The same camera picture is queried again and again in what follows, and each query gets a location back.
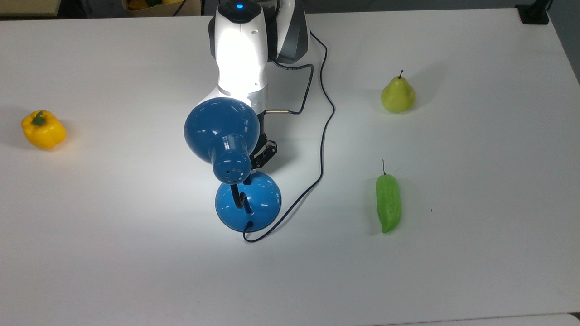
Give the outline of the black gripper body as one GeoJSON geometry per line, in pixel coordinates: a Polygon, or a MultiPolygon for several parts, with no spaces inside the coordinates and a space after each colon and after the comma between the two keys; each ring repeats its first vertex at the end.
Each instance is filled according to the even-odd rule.
{"type": "Polygon", "coordinates": [[[263,147],[273,144],[273,142],[271,142],[266,135],[265,115],[266,115],[266,113],[260,113],[257,115],[258,120],[259,120],[259,124],[260,124],[260,134],[259,134],[259,138],[258,138],[258,141],[256,144],[257,149],[263,149],[263,147]]]}

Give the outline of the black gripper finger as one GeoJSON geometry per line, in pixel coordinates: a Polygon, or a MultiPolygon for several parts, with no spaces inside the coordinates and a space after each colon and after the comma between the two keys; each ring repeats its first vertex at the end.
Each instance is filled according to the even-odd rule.
{"type": "Polygon", "coordinates": [[[264,146],[258,150],[256,153],[251,154],[252,159],[252,170],[249,176],[244,180],[245,185],[249,185],[252,182],[252,175],[258,169],[263,168],[268,161],[278,152],[277,143],[271,140],[266,140],[264,146]]]}

